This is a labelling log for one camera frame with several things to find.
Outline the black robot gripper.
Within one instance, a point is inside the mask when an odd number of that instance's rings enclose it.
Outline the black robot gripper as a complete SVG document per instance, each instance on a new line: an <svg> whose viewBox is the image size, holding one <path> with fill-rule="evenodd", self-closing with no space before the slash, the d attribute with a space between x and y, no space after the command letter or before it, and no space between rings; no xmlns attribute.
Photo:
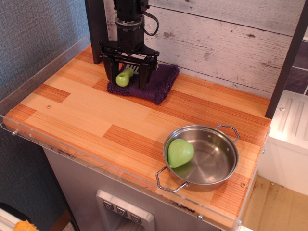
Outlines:
<svg viewBox="0 0 308 231"><path fill-rule="evenodd" d="M145 21L126 22L116 20L117 39L101 40L100 56L109 81L115 81L119 73L119 63L139 66L139 89L144 89L149 82L153 69L158 68L158 51L144 44Z"/></svg>

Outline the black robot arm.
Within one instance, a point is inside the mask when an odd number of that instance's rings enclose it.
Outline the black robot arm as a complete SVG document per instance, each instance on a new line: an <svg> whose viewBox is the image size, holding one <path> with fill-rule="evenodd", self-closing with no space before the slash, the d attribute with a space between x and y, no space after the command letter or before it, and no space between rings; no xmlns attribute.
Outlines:
<svg viewBox="0 0 308 231"><path fill-rule="evenodd" d="M100 41L100 56L110 82L116 83L120 74L119 64L137 67L139 71L139 88L145 88L150 81L153 70L158 69L159 52L144 44L144 35L154 36L157 30L149 33L145 29L144 17L158 19L147 13L150 8L147 0L115 0L115 24L117 27L116 41Z"/></svg>

